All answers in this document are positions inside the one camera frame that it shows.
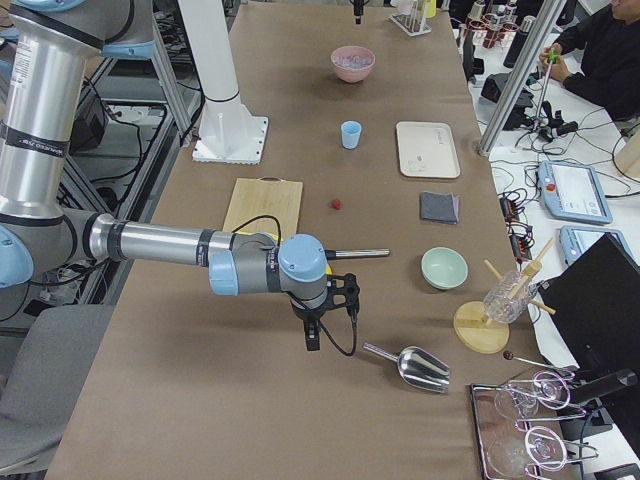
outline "hand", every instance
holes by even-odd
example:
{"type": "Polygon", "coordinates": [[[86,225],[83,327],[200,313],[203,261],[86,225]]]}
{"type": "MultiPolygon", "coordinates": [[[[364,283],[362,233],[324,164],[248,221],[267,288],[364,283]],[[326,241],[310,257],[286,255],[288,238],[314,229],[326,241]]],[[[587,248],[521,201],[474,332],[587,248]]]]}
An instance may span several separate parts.
{"type": "Polygon", "coordinates": [[[566,78],[571,75],[567,64],[564,62],[564,58],[559,56],[556,63],[551,65],[551,78],[559,81],[560,83],[564,83],[566,78]]]}
{"type": "Polygon", "coordinates": [[[547,63],[549,63],[549,53],[552,50],[558,55],[562,55],[562,45],[560,45],[559,43],[554,43],[551,46],[542,49],[542,52],[540,53],[538,59],[540,60],[540,63],[545,67],[547,66],[547,63]]]}

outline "person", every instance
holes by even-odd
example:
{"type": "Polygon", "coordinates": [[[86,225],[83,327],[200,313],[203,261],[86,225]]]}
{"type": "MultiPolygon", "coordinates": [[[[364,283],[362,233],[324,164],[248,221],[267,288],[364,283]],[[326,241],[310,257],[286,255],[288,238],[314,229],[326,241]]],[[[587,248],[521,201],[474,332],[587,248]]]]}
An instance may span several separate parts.
{"type": "Polygon", "coordinates": [[[604,107],[614,120],[640,114],[640,0],[611,0],[588,19],[568,28],[545,47],[559,54],[551,78],[570,92],[604,107]],[[562,55],[584,49],[582,72],[573,73],[562,55]]]}

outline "brown paper surface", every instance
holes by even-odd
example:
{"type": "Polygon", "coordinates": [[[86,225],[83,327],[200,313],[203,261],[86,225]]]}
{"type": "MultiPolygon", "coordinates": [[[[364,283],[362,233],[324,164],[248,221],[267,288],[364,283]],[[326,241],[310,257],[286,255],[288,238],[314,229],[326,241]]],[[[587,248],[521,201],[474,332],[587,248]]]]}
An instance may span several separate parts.
{"type": "MultiPolygon", "coordinates": [[[[467,385],[522,368],[464,347],[452,317],[495,283],[482,260],[504,272],[513,256],[490,165],[475,153],[480,132],[449,18],[438,13],[432,33],[410,38],[391,12],[366,8],[356,26],[348,7],[243,5],[231,43],[243,103],[269,117],[262,161],[197,163],[183,150],[154,223],[220,228],[236,178],[303,182],[299,232],[327,249],[391,250],[332,262],[361,287],[358,343],[425,348],[451,366],[449,394],[413,389],[361,349],[346,358],[324,335],[319,352],[306,352],[285,295],[218,297],[205,269],[137,261],[48,480],[478,478],[467,385]],[[348,44],[376,54],[360,84],[332,72],[331,52],[348,44]],[[340,144],[349,119],[363,125],[355,150],[340,144]],[[404,177],[399,121],[450,125],[460,177],[404,177]],[[426,190],[460,196],[458,225],[420,220],[426,190]],[[421,277],[422,254],[438,245],[469,265],[455,290],[421,277]]],[[[350,345],[344,311],[323,321],[350,345]]],[[[536,358],[530,325],[511,326],[508,348],[536,358]]]]}

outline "screen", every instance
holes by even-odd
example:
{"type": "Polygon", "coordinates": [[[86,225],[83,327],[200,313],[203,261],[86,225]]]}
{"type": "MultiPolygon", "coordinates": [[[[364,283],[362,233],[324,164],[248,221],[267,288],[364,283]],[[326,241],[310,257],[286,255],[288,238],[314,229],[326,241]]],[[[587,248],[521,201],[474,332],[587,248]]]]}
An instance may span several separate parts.
{"type": "MultiPolygon", "coordinates": [[[[578,242],[580,252],[586,252],[589,248],[591,248],[591,245],[596,243],[600,239],[600,237],[604,235],[604,232],[594,232],[592,230],[574,230],[573,233],[576,236],[576,241],[578,242]]],[[[611,234],[616,240],[620,241],[617,233],[611,232],[611,234]]]]}
{"type": "Polygon", "coordinates": [[[551,169],[562,210],[568,213],[604,216],[590,170],[567,165],[552,165],[551,169]]]}
{"type": "MultiPolygon", "coordinates": [[[[629,368],[640,375],[640,267],[610,233],[540,290],[586,380],[629,368]]],[[[640,456],[640,385],[602,399],[640,456]]]]}

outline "table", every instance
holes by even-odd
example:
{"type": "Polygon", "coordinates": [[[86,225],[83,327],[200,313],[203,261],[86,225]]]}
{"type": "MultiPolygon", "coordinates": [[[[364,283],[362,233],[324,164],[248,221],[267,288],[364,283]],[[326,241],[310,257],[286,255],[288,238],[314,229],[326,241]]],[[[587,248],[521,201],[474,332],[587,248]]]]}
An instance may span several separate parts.
{"type": "MultiPolygon", "coordinates": [[[[429,350],[452,368],[449,394],[413,390],[392,363],[363,351],[345,358],[324,336],[320,352],[306,352],[284,295],[217,297],[204,269],[138,261],[48,480],[479,478],[467,386],[523,367],[466,349],[452,318],[495,283],[482,259],[506,270],[513,258],[490,166],[475,153],[480,132],[448,16],[409,38],[389,13],[367,8],[356,26],[348,7],[243,5],[231,43],[244,103],[270,119],[262,161],[201,164],[183,151],[153,220],[215,228],[237,177],[303,181],[299,231],[329,249],[391,250],[332,264],[362,289],[359,343],[429,350]],[[362,84],[331,71],[330,52],[345,44],[377,56],[362,84]],[[364,127],[353,151],[340,146],[347,119],[364,127]],[[451,125],[456,181],[400,174],[402,120],[451,125]],[[425,190],[460,195],[460,223],[421,222],[425,190]],[[463,286],[441,292],[421,278],[420,257],[436,245],[466,257],[463,286]]],[[[350,342],[344,315],[323,321],[350,342]]],[[[516,324],[508,347],[537,358],[531,326],[516,324]]]]}
{"type": "MultiPolygon", "coordinates": [[[[556,36],[557,34],[551,35],[547,44],[550,45],[556,36]]],[[[486,49],[481,45],[476,47],[475,56],[484,60],[485,73],[476,78],[475,84],[470,83],[469,89],[481,129],[489,122],[495,104],[482,98],[480,92],[484,80],[489,74],[510,71],[502,65],[508,46],[507,39],[504,44],[499,44],[492,49],[486,49]]],[[[565,60],[571,71],[579,70],[579,62],[573,56],[566,56],[565,60]]],[[[534,87],[534,102],[536,104],[539,102],[540,90],[541,86],[534,87]]],[[[546,99],[550,101],[554,112],[558,109],[562,111],[565,121],[578,122],[579,136],[568,134],[563,138],[554,139],[547,146],[547,150],[550,152],[563,151],[564,153],[560,156],[547,158],[545,154],[532,151],[531,143],[526,137],[518,142],[522,137],[523,130],[503,131],[489,156],[489,161],[494,169],[494,181],[498,193],[524,188],[533,198],[535,196],[534,188],[526,184],[524,168],[535,166],[539,161],[548,159],[567,159],[593,164],[596,170],[601,172],[599,180],[606,194],[624,194],[626,188],[620,183],[620,180],[629,184],[632,191],[636,191],[640,187],[637,182],[624,179],[610,161],[610,152],[619,151],[624,146],[624,142],[618,141],[620,133],[604,109],[564,90],[555,80],[549,82],[546,99]]],[[[535,141],[533,146],[540,149],[542,145],[543,142],[535,141]]],[[[638,261],[640,259],[640,227],[637,220],[639,218],[638,211],[640,211],[640,197],[609,199],[608,204],[614,221],[606,227],[623,232],[631,253],[638,261]]],[[[524,217],[526,222],[534,228],[534,237],[537,240],[532,248],[534,256],[539,253],[548,239],[558,239],[558,232],[562,226],[572,224],[551,217],[547,209],[538,201],[526,205],[524,217]]],[[[543,269],[536,279],[539,281],[556,277],[562,274],[566,267],[561,245],[556,241],[555,246],[545,256],[543,269]]],[[[534,308],[530,308],[532,318],[540,317],[535,324],[535,331],[541,353],[554,365],[575,364],[575,359],[568,351],[549,314],[533,311],[534,308]]],[[[600,457],[585,462],[587,472],[605,470],[625,463],[640,464],[640,460],[615,425],[611,431],[589,437],[588,441],[598,448],[600,457]]]]}

